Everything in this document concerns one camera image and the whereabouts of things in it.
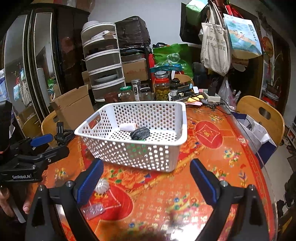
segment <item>wooden chair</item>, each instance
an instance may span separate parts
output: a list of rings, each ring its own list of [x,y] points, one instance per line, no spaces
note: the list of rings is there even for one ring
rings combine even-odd
[[[191,81],[191,83],[194,86],[193,80],[188,75],[185,75],[185,74],[175,74],[175,78],[179,79],[180,80],[180,83],[185,83],[187,81]]]
[[[24,132],[24,135],[26,137],[30,137],[30,138],[39,137],[42,135],[40,127],[41,127],[40,121],[37,115],[35,114],[24,123],[22,127],[22,131]]]
[[[55,111],[51,112],[45,119],[42,121],[41,124],[41,131],[42,134],[52,134],[54,137],[57,134],[57,113]],[[57,141],[53,139],[50,143],[48,143],[50,147],[55,148],[57,147]]]
[[[278,146],[285,131],[285,121],[282,115],[272,106],[254,96],[244,96],[237,103],[237,111],[248,114],[260,123]]]

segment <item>green bag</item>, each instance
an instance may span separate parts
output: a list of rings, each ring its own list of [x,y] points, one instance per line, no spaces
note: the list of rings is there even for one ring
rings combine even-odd
[[[208,4],[207,0],[192,0],[186,5],[186,19],[191,25],[198,26],[202,22],[201,11]]]
[[[153,48],[153,54],[156,64],[180,64],[184,74],[193,78],[191,52],[188,44],[173,44],[168,47]]]

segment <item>floral tablecloth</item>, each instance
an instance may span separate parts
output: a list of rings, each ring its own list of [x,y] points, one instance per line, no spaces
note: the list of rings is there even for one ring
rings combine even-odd
[[[102,203],[105,212],[88,221],[100,241],[107,241],[124,231],[166,232],[172,226],[183,229],[173,232],[171,239],[195,240],[212,207],[207,205],[189,170],[192,159],[198,158],[220,180],[232,186],[255,184],[262,198],[270,236],[275,233],[274,214],[267,186],[259,163],[247,140],[233,119],[219,110],[187,107],[188,138],[181,146],[177,168],[171,173],[146,171],[104,163],[105,178],[110,190],[104,195],[92,194],[89,205]],[[76,137],[68,145],[70,155],[53,163],[44,172],[43,184],[48,188],[74,180],[92,162],[93,156],[83,141]],[[235,217],[232,205],[219,240],[225,240]],[[69,240],[75,240],[65,218],[61,217]]]

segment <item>white plastic basket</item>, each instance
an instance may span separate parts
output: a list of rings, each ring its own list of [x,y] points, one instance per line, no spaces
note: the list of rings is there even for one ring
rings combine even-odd
[[[120,131],[121,123],[150,129],[144,141]],[[95,158],[119,165],[171,172],[180,146],[187,139],[186,107],[182,102],[121,102],[103,106],[83,122],[75,135],[82,136]]]

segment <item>finger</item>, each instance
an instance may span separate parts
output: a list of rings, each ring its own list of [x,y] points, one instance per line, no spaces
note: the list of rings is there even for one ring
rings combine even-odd
[[[27,186],[27,195],[26,195],[26,200],[24,202],[24,205],[22,207],[22,209],[24,210],[25,214],[29,214],[30,212],[30,208],[31,208],[31,197],[32,197],[32,194],[33,194],[33,185],[32,184],[29,184]]]
[[[15,215],[14,211],[9,206],[7,199],[9,198],[9,190],[7,188],[0,189],[0,206],[6,215],[13,217]]]

